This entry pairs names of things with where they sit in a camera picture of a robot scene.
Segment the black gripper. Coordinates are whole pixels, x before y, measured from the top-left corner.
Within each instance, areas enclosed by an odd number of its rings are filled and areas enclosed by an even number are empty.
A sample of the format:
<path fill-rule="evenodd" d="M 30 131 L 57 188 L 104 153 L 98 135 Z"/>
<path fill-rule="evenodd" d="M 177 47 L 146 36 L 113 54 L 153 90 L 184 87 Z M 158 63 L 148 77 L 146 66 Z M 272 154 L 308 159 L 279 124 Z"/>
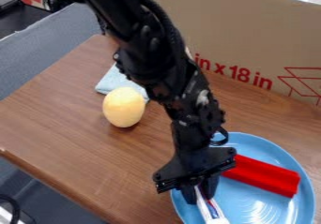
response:
<path fill-rule="evenodd" d="M 223 172 L 235 167 L 236 149 L 225 147 L 231 134 L 223 127 L 197 124 L 171 124 L 175 154 L 168 164 L 154 173 L 158 193 L 179 189 L 188 204 L 197 204 L 195 186 L 200 185 L 211 200 L 216 194 Z"/>

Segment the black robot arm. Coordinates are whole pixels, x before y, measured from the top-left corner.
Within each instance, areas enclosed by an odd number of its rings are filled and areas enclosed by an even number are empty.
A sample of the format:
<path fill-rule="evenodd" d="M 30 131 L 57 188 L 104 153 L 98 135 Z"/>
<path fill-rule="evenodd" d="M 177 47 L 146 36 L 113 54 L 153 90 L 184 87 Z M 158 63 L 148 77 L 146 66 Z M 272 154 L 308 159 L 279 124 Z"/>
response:
<path fill-rule="evenodd" d="M 197 203 L 199 192 L 211 199 L 220 175 L 236 166 L 236 150 L 225 146 L 228 139 L 213 139 L 217 133 L 229 134 L 225 111 L 165 9 L 154 0 L 45 1 L 53 10 L 72 3 L 89 5 L 120 45 L 120 72 L 146 89 L 172 119 L 175 155 L 153 175 L 157 191 L 180 190 L 189 204 Z"/>

